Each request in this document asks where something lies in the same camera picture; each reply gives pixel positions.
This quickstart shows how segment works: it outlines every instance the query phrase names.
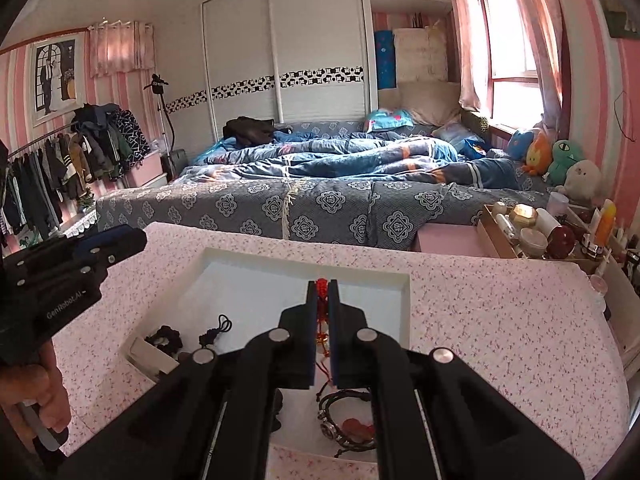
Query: bed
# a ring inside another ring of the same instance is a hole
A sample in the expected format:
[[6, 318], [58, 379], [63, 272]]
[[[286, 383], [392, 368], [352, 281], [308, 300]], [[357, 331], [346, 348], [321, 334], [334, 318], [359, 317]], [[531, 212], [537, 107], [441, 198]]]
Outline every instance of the bed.
[[362, 123], [289, 125], [274, 144], [219, 142], [181, 177], [97, 202], [98, 228], [168, 222], [307, 242], [409, 250], [427, 222], [470, 225], [484, 204], [540, 207], [543, 180], [506, 158], [466, 160], [433, 128], [361, 134]]

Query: orange stuffed toy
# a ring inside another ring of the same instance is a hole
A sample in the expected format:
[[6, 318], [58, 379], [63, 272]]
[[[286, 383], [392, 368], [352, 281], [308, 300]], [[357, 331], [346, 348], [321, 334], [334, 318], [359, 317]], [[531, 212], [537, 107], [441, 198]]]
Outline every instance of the orange stuffed toy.
[[539, 132], [529, 146], [526, 164], [522, 169], [530, 175], [544, 175], [552, 161], [551, 143], [543, 132]]

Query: plush toy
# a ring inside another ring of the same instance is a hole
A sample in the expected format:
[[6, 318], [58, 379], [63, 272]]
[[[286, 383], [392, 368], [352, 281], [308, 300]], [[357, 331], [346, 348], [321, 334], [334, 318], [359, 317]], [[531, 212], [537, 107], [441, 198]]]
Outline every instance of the plush toy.
[[550, 186], [560, 186], [566, 180], [566, 172], [576, 162], [584, 160], [580, 146], [570, 140], [558, 140], [553, 148], [554, 161], [549, 166], [545, 181]]
[[533, 142], [535, 132], [529, 130], [527, 132], [521, 132], [518, 130], [514, 132], [507, 144], [507, 149], [504, 150], [513, 160], [524, 160], [527, 156], [527, 150]]
[[551, 144], [543, 132], [538, 132], [527, 151], [527, 163], [522, 169], [530, 175], [544, 175], [551, 165]]
[[557, 186], [556, 191], [575, 202], [591, 202], [600, 189], [601, 181], [598, 167], [590, 160], [581, 160], [567, 170], [564, 186]]

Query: white tray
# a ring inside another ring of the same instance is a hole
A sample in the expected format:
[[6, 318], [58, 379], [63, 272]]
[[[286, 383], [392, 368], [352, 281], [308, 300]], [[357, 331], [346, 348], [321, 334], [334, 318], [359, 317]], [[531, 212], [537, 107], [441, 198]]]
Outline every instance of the white tray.
[[[218, 336], [215, 350], [225, 353], [244, 348], [254, 336], [276, 327], [285, 308], [305, 303], [307, 283], [318, 278], [338, 280], [343, 303], [361, 308], [370, 327], [408, 347], [407, 274], [303, 264], [206, 248], [154, 301], [121, 352], [143, 374], [158, 380], [159, 370], [169, 373], [177, 362], [145, 343], [144, 338], [161, 325], [169, 325], [180, 332], [184, 351], [191, 352], [200, 347], [198, 336], [218, 326], [219, 314], [226, 314], [233, 328]], [[335, 453], [337, 446], [322, 436], [316, 419], [315, 395], [323, 383], [324, 376], [319, 375], [315, 389], [283, 391], [283, 428], [272, 436], [272, 442], [326, 456]], [[368, 404], [355, 399], [343, 400], [335, 407], [338, 414], [344, 412], [362, 422], [366, 412], [370, 413]], [[345, 458], [373, 461], [375, 452], [348, 453]]]

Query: human hand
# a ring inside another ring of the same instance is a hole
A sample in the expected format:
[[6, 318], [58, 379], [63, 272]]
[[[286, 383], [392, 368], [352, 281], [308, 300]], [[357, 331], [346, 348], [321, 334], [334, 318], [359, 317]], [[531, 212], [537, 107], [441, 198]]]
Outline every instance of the human hand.
[[56, 364], [51, 341], [40, 348], [40, 364], [0, 368], [0, 407], [23, 444], [33, 451], [35, 434], [22, 418], [16, 404], [35, 400], [40, 405], [40, 420], [56, 433], [71, 421], [68, 395]]

